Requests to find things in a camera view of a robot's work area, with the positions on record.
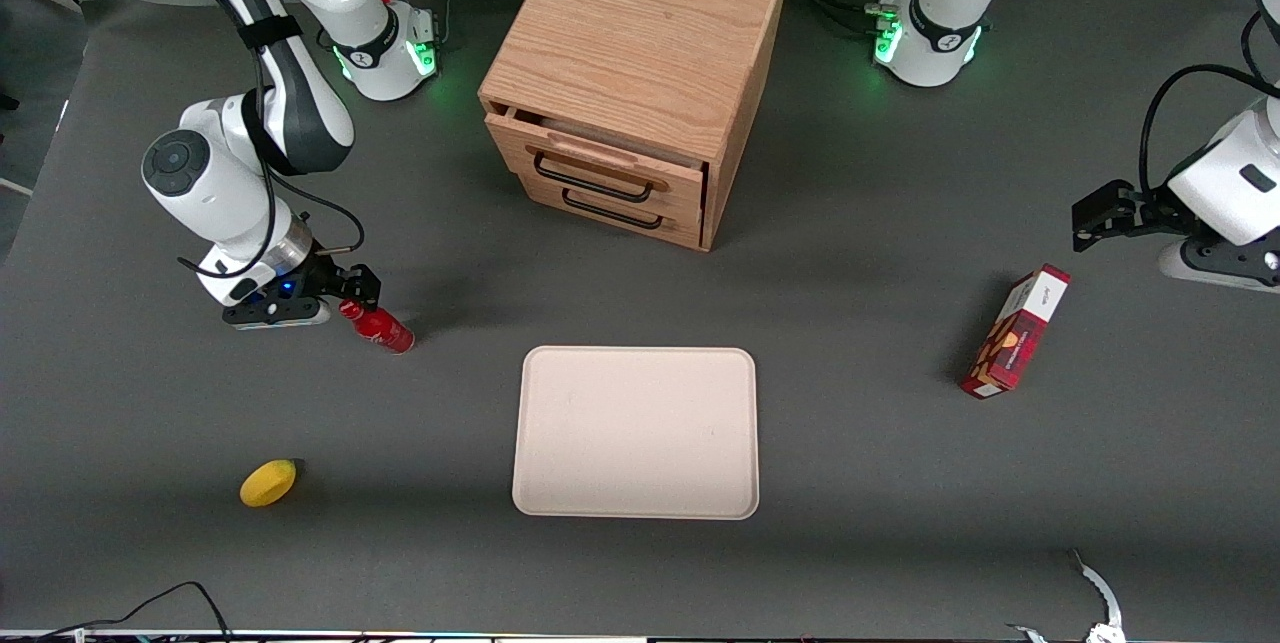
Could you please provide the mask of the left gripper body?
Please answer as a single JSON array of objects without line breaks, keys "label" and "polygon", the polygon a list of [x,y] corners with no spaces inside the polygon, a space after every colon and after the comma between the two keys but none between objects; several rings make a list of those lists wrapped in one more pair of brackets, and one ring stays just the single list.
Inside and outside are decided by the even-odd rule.
[{"label": "left gripper body", "polygon": [[1248,108],[1144,197],[1147,211],[1170,232],[1212,232],[1243,246],[1277,228],[1277,109]]}]

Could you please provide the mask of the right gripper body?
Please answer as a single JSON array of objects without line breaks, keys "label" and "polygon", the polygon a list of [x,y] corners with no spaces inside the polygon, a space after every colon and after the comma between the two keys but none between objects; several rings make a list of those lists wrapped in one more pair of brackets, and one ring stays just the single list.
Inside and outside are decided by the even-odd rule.
[{"label": "right gripper body", "polygon": [[227,311],[326,311],[346,296],[344,273],[316,248],[276,248],[252,266],[211,248],[197,279]]}]

